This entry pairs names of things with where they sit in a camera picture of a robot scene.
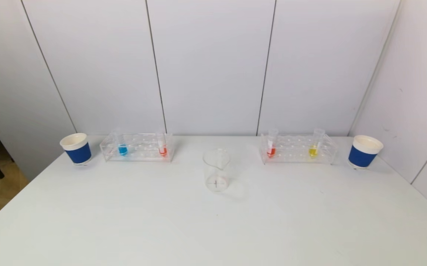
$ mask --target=red liquid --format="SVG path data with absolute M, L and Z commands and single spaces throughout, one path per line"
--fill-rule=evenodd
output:
M 159 149 L 159 154 L 161 154 L 163 157 L 166 157 L 166 155 L 168 155 L 168 149 L 166 147 Z
M 269 158 L 273 158 L 275 153 L 276 153 L 276 148 L 272 148 L 267 152 Z

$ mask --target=blue liquid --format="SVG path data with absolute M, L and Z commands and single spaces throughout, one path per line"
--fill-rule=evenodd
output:
M 126 148 L 125 144 L 119 145 L 119 153 L 122 156 L 126 156 L 128 154 L 128 148 Z

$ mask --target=yellow liquid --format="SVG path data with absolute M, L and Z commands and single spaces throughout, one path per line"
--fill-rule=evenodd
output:
M 310 155 L 310 158 L 315 158 L 318 155 L 317 145 L 312 145 L 308 149 L 308 154 Z

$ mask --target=cup rim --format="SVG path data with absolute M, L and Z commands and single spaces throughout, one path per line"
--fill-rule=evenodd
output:
M 217 167 L 216 165 L 211 165 L 210 163 L 208 163 L 206 160 L 205 160 L 205 157 L 207 156 L 207 154 L 208 153 L 213 153 L 214 151 L 221 151 L 221 152 L 223 152 L 224 154 L 226 154 L 227 155 L 227 158 L 228 158 L 228 160 L 227 160 L 227 162 L 225 163 L 225 165 L 222 167 L 222 168 L 219 168 L 219 167 Z M 227 149 L 224 149 L 224 148 L 216 148 L 216 149 L 212 149 L 212 150 L 208 150 L 208 151 L 206 151 L 205 153 L 204 153 L 204 155 L 202 155 L 202 160 L 203 160 L 203 162 L 206 164 L 206 165 L 209 165 L 209 166 L 212 166 L 212 167 L 215 167 L 215 168 L 217 168 L 218 170 L 224 170 L 225 169 L 225 167 L 227 167 L 227 165 L 230 163 L 230 155 L 228 154 L 228 151 L 227 151 Z
M 380 142 L 376 138 L 373 138 L 373 137 L 370 137 L 370 136 L 367 136 L 367 135 L 357 135 L 357 136 L 354 136 L 353 141 L 356 141 L 357 143 L 359 143 L 362 146 L 366 146 L 365 144 L 363 144 L 363 143 L 361 143 L 359 141 L 360 139 L 368 139 L 369 141 L 372 141 L 372 142 L 376 143 L 377 145 L 379 145 L 378 148 L 366 147 L 367 149 L 370 149 L 370 150 L 382 150 L 382 148 L 384 148 L 384 144 L 382 142 Z
M 69 145 L 63 144 L 63 142 L 65 142 L 65 141 L 67 141 L 67 140 L 69 140 L 69 139 L 71 139 L 71 138 L 79 137 L 79 136 L 84 137 L 84 139 L 82 139 L 81 141 L 79 141 L 79 142 L 77 142 L 77 143 L 73 143 L 73 144 L 69 144 Z M 64 138 L 59 142 L 59 144 L 60 144 L 62 147 L 70 148 L 70 147 L 74 147 L 74 146 L 76 146 L 76 145 L 79 145 L 81 142 L 85 141 L 86 139 L 87 139 L 87 134 L 85 134 L 85 133 L 74 133 L 74 134 L 70 134 L 70 135 L 68 135 L 68 136 L 65 136 L 65 137 L 64 137 Z

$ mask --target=test tube with red liquid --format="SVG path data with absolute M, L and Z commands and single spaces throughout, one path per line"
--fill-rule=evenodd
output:
M 269 158 L 273 158 L 276 154 L 276 141 L 278 133 L 279 131 L 277 129 L 270 129 L 268 131 L 268 147 L 266 153 L 268 154 Z
M 166 147 L 164 133 L 156 133 L 156 139 L 158 141 L 159 154 L 163 157 L 166 157 L 168 155 L 168 148 Z

